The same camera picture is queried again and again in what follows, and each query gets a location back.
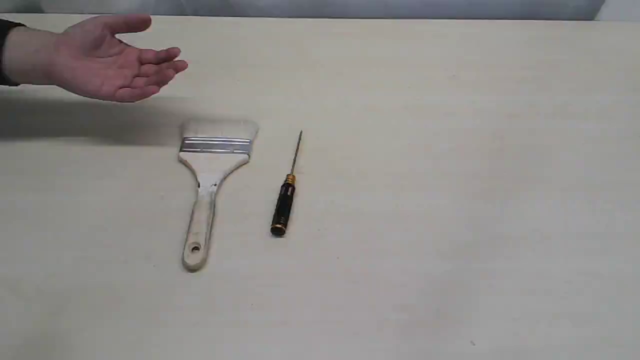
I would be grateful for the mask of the bare open human hand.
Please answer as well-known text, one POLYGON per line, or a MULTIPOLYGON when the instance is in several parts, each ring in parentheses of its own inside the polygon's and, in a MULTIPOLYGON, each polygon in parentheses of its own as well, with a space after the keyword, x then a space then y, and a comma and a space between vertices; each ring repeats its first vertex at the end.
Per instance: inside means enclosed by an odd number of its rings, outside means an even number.
POLYGON ((56 34, 46 83, 92 100, 135 103, 155 96, 189 64, 181 50, 139 48, 119 39, 153 23, 149 14, 103 14, 56 34))

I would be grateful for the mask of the forearm with black sleeve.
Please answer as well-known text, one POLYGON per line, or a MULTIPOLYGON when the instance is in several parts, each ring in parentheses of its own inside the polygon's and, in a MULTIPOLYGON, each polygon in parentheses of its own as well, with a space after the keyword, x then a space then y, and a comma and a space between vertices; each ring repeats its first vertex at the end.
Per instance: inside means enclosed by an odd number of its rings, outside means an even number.
POLYGON ((2 86, 52 85, 54 45, 58 34, 7 19, 0 21, 2 86))

